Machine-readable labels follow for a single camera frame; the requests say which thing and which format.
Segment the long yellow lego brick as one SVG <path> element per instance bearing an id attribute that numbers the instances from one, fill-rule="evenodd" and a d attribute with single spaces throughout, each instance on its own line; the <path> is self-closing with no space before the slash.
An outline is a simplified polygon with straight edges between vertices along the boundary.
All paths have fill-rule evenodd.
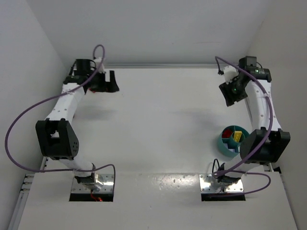
<path id="1" fill-rule="evenodd" d="M 242 137 L 243 133 L 242 131 L 234 131 L 233 132 L 233 140 L 236 142 L 236 143 L 240 143 L 241 141 L 241 137 Z"/>

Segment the red lego brick top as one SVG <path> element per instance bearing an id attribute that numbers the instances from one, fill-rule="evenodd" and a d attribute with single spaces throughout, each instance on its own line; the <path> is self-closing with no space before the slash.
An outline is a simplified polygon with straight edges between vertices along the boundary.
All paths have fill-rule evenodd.
<path id="1" fill-rule="evenodd" d="M 222 138 L 230 138 L 232 133 L 233 133 L 233 131 L 231 129 L 225 129 L 222 132 Z"/>

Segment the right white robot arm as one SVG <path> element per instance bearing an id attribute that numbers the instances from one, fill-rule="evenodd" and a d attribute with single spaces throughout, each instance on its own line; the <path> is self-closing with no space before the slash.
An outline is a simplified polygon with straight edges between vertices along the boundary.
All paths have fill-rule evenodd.
<path id="1" fill-rule="evenodd" d="M 229 64 L 218 70 L 225 79 L 219 89 L 226 105 L 244 100 L 252 125 L 252 132 L 241 142 L 239 153 L 213 174 L 219 183 L 234 184 L 258 165 L 276 163 L 291 139 L 274 111 L 271 73 L 257 64 L 256 57 L 245 56 L 238 65 Z"/>

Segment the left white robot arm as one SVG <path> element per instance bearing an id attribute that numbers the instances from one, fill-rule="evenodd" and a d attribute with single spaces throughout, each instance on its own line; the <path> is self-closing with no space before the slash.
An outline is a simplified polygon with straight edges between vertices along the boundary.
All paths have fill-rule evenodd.
<path id="1" fill-rule="evenodd" d="M 72 128 L 72 119 L 78 104 L 88 90 L 93 92 L 118 92 L 114 71 L 106 81 L 103 58 L 77 59 L 62 85 L 61 96 L 45 120 L 37 121 L 36 134 L 43 156 L 59 161 L 74 171 L 77 183 L 94 185 L 98 175 L 95 165 L 79 152 L 80 144 Z"/>

